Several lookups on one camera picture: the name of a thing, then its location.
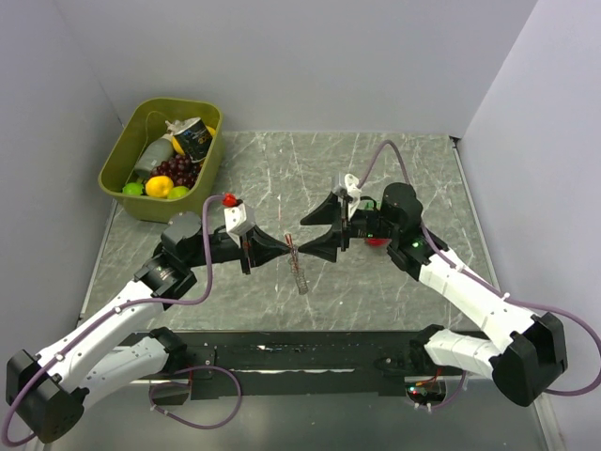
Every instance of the gray marble table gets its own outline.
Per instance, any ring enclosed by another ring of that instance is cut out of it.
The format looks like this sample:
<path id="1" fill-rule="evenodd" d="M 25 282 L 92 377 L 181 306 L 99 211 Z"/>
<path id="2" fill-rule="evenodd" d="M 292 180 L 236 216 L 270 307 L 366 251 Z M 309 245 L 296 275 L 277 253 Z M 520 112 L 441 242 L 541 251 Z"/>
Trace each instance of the gray marble table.
<path id="1" fill-rule="evenodd" d="M 374 147 L 385 138 L 399 146 L 409 175 L 424 203 L 428 227 L 460 257 L 489 279 L 485 252 L 448 136 L 353 132 L 236 132 L 225 135 L 226 154 L 215 193 L 233 192 L 256 208 L 259 226 L 296 243 L 327 230 L 301 227 L 299 220 L 321 203 L 331 175 L 363 173 Z M 401 181 L 400 169 L 385 150 L 365 183 L 363 194 L 376 200 L 384 187 Z M 223 223 L 216 209 L 211 229 Z M 148 259 L 165 225 L 132 219 L 117 209 L 93 281 L 84 317 L 98 311 Z M 335 264 L 301 256 L 309 293 L 299 295 L 285 257 L 243 275 L 239 263 L 216 265 L 208 300 L 194 307 L 174 306 L 147 327 L 173 330 L 419 330 L 437 323 L 454 329 L 474 325 L 429 288 L 392 264 L 384 248 L 362 241 L 339 254 Z M 186 299 L 205 288 L 205 269 Z"/>

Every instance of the gray wall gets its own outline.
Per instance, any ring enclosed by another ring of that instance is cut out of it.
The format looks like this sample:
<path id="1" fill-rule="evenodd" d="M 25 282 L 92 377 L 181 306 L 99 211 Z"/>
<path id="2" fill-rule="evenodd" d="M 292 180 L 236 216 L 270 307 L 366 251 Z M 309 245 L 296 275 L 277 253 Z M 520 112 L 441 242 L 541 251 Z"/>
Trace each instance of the gray wall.
<path id="1" fill-rule="evenodd" d="M 0 2 L 0 61 L 4 364 L 75 325 L 110 207 L 96 177 L 120 124 L 52 3 Z"/>
<path id="2" fill-rule="evenodd" d="M 213 101 L 233 130 L 460 136 L 535 0 L 56 0 L 127 120 Z"/>
<path id="3" fill-rule="evenodd" d="M 601 331 L 597 238 L 601 3 L 540 0 L 460 143 L 501 285 L 558 305 Z M 570 369 L 590 382 L 599 357 L 570 321 Z M 599 449 L 601 390 L 553 402 L 568 449 Z"/>

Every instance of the green apple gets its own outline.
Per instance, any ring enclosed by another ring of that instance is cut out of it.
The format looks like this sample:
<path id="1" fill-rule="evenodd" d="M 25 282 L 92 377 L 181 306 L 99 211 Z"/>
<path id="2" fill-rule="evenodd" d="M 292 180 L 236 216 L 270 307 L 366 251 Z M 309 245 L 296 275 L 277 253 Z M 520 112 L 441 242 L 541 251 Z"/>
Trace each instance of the green apple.
<path id="1" fill-rule="evenodd" d="M 144 185 L 142 183 L 128 183 L 123 187 L 123 194 L 129 195 L 142 195 L 144 192 Z"/>
<path id="2" fill-rule="evenodd" d="M 190 191 L 190 188 L 188 188 L 187 186 L 176 186 L 173 190 L 171 190 L 169 192 L 169 194 L 167 195 L 167 198 L 168 199 L 179 199 L 180 197 L 183 197 L 184 195 L 186 195 L 189 191 Z"/>

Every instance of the black can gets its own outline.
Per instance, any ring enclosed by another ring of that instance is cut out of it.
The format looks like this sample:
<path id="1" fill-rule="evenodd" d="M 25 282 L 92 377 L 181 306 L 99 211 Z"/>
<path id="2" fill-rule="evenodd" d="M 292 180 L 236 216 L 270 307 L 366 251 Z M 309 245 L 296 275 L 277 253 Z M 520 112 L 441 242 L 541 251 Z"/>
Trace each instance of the black can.
<path id="1" fill-rule="evenodd" d="M 207 157 L 208 148 L 213 137 L 205 127 L 205 123 L 197 117 L 184 130 L 174 133 L 177 143 L 193 163 L 200 163 Z"/>

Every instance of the plastic container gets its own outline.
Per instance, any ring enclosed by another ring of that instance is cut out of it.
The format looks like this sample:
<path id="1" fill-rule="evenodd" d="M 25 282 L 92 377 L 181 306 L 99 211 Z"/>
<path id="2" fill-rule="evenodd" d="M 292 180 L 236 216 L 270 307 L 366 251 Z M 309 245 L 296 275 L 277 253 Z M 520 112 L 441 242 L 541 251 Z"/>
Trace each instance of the plastic container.
<path id="1" fill-rule="evenodd" d="M 179 199 L 158 199 L 146 195 L 127 195 L 122 188 L 138 180 L 133 167 L 146 145 L 165 134 L 165 120 L 173 122 L 189 117 L 201 117 L 215 129 L 207 158 L 193 188 Z M 146 140 L 146 121 L 148 137 Z M 181 211 L 200 214 L 203 203 L 210 195 L 223 157 L 222 113 L 215 105 L 202 101 L 158 98 L 138 106 L 100 171 L 98 182 L 102 190 L 111 195 L 123 209 L 136 219 L 167 223 Z"/>

